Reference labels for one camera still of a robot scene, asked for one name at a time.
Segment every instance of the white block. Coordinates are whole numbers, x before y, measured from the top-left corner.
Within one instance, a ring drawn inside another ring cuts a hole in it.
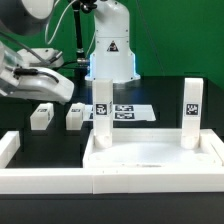
[[[72,104],[66,116],[66,130],[80,130],[83,123],[85,104]]]
[[[181,146],[196,149],[199,146],[203,79],[185,78]]]
[[[92,194],[86,169],[0,169],[0,194]]]
[[[93,81],[93,129],[97,148],[112,146],[113,82],[110,79]]]
[[[54,116],[52,103],[42,103],[30,117],[31,130],[46,130]]]
[[[0,140],[0,168],[5,168],[20,147],[18,131],[9,131]]]

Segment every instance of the warning label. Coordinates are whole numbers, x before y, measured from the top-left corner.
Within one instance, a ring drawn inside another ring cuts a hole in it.
[[[115,44],[114,41],[110,44],[109,48],[107,49],[108,52],[118,52],[117,45]]]

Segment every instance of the small white block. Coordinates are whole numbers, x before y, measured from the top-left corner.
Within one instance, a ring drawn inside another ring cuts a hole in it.
[[[5,168],[20,147],[18,131],[9,131],[0,140],[0,168]]]
[[[112,146],[113,130],[113,81],[93,81],[93,130],[94,142],[98,148]]]
[[[66,116],[67,130],[80,130],[83,124],[83,113],[85,111],[85,104],[72,104]]]
[[[54,116],[52,103],[42,103],[30,117],[31,130],[46,130]]]
[[[203,79],[185,78],[181,146],[196,149],[199,146]]]

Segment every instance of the white post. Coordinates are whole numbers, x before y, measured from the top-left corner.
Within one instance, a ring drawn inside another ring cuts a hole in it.
[[[113,81],[93,81],[93,130],[97,148],[112,146],[113,130]]]
[[[0,140],[0,169],[8,165],[19,147],[19,132],[8,131]]]
[[[199,147],[203,79],[185,78],[181,146]]]

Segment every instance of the white tray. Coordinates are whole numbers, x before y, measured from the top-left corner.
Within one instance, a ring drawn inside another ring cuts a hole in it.
[[[214,137],[217,136],[212,130],[201,130],[200,147],[189,150],[180,146],[181,129],[113,129],[112,147],[102,150],[95,147],[92,131],[83,167],[221,167]]]

